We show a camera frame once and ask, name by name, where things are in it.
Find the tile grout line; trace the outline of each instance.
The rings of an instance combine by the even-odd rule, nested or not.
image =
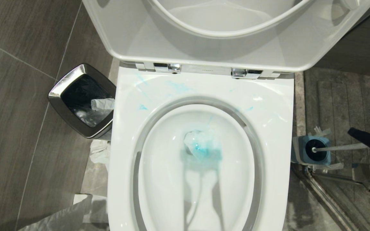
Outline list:
[[[55,77],[55,78],[52,78],[51,76],[49,76],[49,75],[48,75],[50,78],[54,79],[54,80],[55,80],[55,82],[56,82],[56,80],[57,80],[57,78],[58,78],[58,75],[59,75],[59,72],[60,72],[60,70],[61,70],[61,66],[62,66],[62,64],[63,64],[64,57],[65,57],[65,54],[66,54],[66,49],[68,48],[68,43],[69,43],[69,41],[70,41],[70,39],[71,39],[71,35],[72,35],[73,30],[74,30],[75,23],[76,23],[76,20],[77,20],[77,18],[78,18],[79,12],[80,12],[80,10],[81,10],[81,6],[82,6],[82,1],[81,1],[81,3],[79,4],[78,12],[76,13],[75,20],[74,20],[74,23],[73,23],[73,25],[72,25],[71,32],[69,33],[68,41],[66,42],[66,45],[65,45],[65,50],[64,50],[64,53],[63,53],[63,56],[62,56],[62,59],[61,59],[60,66],[59,66],[59,68],[58,68],[57,75],[56,75],[56,77]],[[35,143],[34,152],[32,153],[31,163],[30,163],[30,167],[29,167],[29,169],[28,169],[27,178],[26,178],[26,180],[25,180],[25,186],[24,186],[24,190],[23,190],[23,192],[22,192],[21,202],[20,202],[20,204],[19,204],[18,215],[17,215],[17,217],[16,217],[16,222],[15,222],[15,228],[14,228],[14,231],[16,231],[16,230],[17,230],[17,227],[18,227],[19,216],[21,215],[22,202],[23,202],[23,199],[24,199],[25,190],[26,190],[27,183],[28,183],[28,179],[29,179],[29,175],[30,175],[30,172],[31,172],[32,162],[34,161],[35,152],[36,152],[36,150],[37,150],[38,141],[40,140],[40,136],[41,136],[41,133],[42,133],[42,127],[43,127],[43,125],[44,125],[45,117],[47,116],[48,107],[49,107],[49,102],[48,102],[48,104],[47,104],[47,108],[45,109],[45,114],[44,114],[44,117],[43,117],[43,119],[42,119],[42,123],[41,123],[40,131],[39,131],[39,133],[38,133],[37,142]]]
[[[2,51],[2,52],[4,52],[5,54],[9,55],[9,56],[10,56],[10,57],[12,57],[13,59],[15,59],[15,60],[17,60],[17,61],[19,61],[19,62],[21,62],[21,63],[23,63],[23,64],[27,65],[28,67],[32,67],[33,69],[35,69],[35,70],[37,70],[37,71],[39,71],[39,72],[43,73],[43,74],[44,74],[44,75],[46,75],[47,77],[50,77],[51,79],[54,79],[54,80],[55,80],[55,78],[53,78],[52,76],[50,76],[50,75],[48,75],[47,73],[45,73],[45,72],[43,72],[43,71],[39,70],[38,68],[36,68],[36,67],[32,66],[31,64],[29,64],[29,63],[27,63],[27,62],[22,61],[22,60],[21,60],[21,59],[19,59],[18,57],[15,57],[14,55],[12,55],[12,54],[8,53],[6,50],[4,50],[4,49],[0,48],[0,51]]]
[[[62,67],[62,64],[64,62],[64,58],[65,58],[65,54],[66,54],[66,50],[68,49],[68,44],[69,44],[69,41],[71,40],[72,32],[74,31],[76,20],[78,18],[79,12],[81,11],[81,6],[82,6],[82,1],[79,4],[78,12],[76,13],[75,20],[74,20],[74,23],[72,25],[71,32],[69,33],[68,40],[66,41],[64,54],[62,55],[61,63],[59,64],[58,72],[57,72],[57,75],[55,77],[55,82],[58,80],[58,75],[59,75],[59,72],[61,71],[61,67]]]

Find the toilet brush holder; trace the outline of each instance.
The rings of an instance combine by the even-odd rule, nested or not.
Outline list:
[[[320,136],[297,136],[292,138],[291,162],[303,165],[329,165],[330,151],[313,152],[312,148],[330,146],[328,138]]]

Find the toilet bowl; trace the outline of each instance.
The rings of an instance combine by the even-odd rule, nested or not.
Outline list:
[[[111,230],[281,230],[293,83],[120,67]],[[215,158],[189,153],[184,139],[193,131],[213,137]]]

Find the stainless steel trash can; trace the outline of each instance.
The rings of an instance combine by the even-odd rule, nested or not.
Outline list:
[[[75,131],[87,139],[110,140],[113,110],[94,111],[91,100],[115,98],[116,86],[101,72],[81,64],[51,89],[48,100]]]

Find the white toilet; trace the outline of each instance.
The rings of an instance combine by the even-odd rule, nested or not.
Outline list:
[[[112,231],[280,231],[292,72],[370,0],[83,0],[119,68]]]

